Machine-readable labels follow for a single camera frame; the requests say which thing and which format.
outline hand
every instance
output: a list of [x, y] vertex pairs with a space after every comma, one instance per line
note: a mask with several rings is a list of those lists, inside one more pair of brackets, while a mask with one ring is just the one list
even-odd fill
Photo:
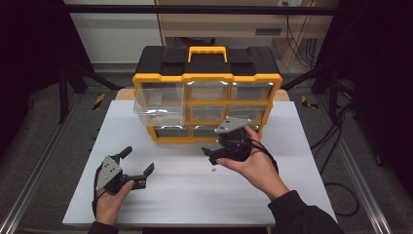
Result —
[[[259, 141], [258, 134], [254, 130], [248, 126], [244, 128], [251, 139]], [[252, 148], [251, 154], [244, 162], [228, 158], [220, 158], [216, 162], [244, 176], [254, 187], [263, 191], [271, 201], [289, 191], [274, 168], [271, 159], [256, 148]]]
[[116, 226], [118, 223], [119, 210], [121, 209], [125, 198], [131, 192], [132, 187], [133, 180], [128, 181], [114, 196], [106, 193], [104, 189], [101, 189], [97, 194], [97, 197], [100, 197], [97, 200], [96, 221]]

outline gray floor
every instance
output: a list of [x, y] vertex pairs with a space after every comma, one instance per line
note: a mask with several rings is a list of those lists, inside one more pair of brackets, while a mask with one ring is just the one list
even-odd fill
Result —
[[[131, 73], [103, 73], [102, 75], [119, 85], [132, 85]], [[285, 72], [284, 82], [296, 76], [297, 73]], [[98, 129], [110, 100], [116, 96], [116, 92], [104, 89], [89, 79], [87, 82], [90, 88], [85, 95], [79, 96], [80, 104], [51, 156], [41, 183], [19, 222], [17, 233], [35, 233], [35, 230], [40, 230], [42, 233], [48, 231], [68, 233], [68, 231], [86, 230], [65, 226], [61, 222], [68, 206], [67, 203], [86, 165], [90, 150], [94, 146], [94, 138], [98, 135]], [[312, 96], [309, 85], [311, 81], [303, 83], [288, 93], [291, 100], [296, 103], [304, 131], [309, 144], [312, 145], [328, 131], [329, 124], [321, 109], [301, 105], [303, 95], [307, 97], [309, 103], [317, 103], [319, 99], [325, 98], [324, 96]], [[99, 94], [105, 94], [105, 98], [99, 110], [93, 110], [94, 102]], [[339, 96], [341, 105], [344, 106], [348, 102], [345, 97]], [[30, 103], [32, 107], [0, 165], [1, 220], [12, 208], [57, 126], [59, 113], [57, 85], [34, 94]], [[374, 151], [358, 121], [352, 118], [353, 114], [349, 112], [346, 115], [343, 139], [349, 145], [352, 155], [362, 169], [393, 233], [413, 233], [412, 199], [403, 190], [392, 169], [377, 166]], [[324, 162], [331, 146], [332, 140], [316, 157], [319, 167]], [[343, 183], [354, 190], [353, 182], [343, 164], [339, 150], [335, 150], [322, 179], [324, 182]], [[353, 197], [342, 188], [327, 187], [327, 192], [336, 213], [348, 213], [355, 207]], [[375, 233], [362, 204], [356, 215], [337, 216], [337, 218], [346, 233]]]

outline white table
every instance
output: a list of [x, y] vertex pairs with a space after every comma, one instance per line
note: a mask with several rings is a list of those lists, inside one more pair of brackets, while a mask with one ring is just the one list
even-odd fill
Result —
[[[204, 156], [201, 147], [216, 149], [217, 143], [157, 144], [132, 107], [132, 100], [112, 101], [64, 224], [87, 226], [94, 221], [91, 201], [96, 168], [104, 156], [132, 146], [133, 152], [121, 160], [124, 174], [141, 175], [152, 162], [155, 171], [145, 189], [134, 190], [127, 197], [120, 225], [275, 225], [264, 193], [237, 173], [211, 165]], [[262, 142], [277, 160], [286, 185], [297, 190], [308, 205], [316, 205], [335, 218], [293, 102], [275, 101]]]

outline black sleeve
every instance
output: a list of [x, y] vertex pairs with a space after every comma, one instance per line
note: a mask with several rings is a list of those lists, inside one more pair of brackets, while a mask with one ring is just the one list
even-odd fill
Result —
[[118, 232], [119, 232], [119, 229], [117, 227], [94, 221], [88, 233], [89, 234], [118, 234]]
[[315, 206], [307, 206], [297, 191], [285, 193], [268, 207], [276, 220], [275, 233], [344, 233], [337, 222]]

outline storage organizer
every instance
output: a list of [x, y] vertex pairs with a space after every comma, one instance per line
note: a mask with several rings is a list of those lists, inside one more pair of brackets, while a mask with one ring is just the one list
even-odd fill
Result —
[[282, 78], [266, 47], [151, 46], [133, 76], [134, 112], [157, 142], [214, 141], [226, 116], [261, 135]]

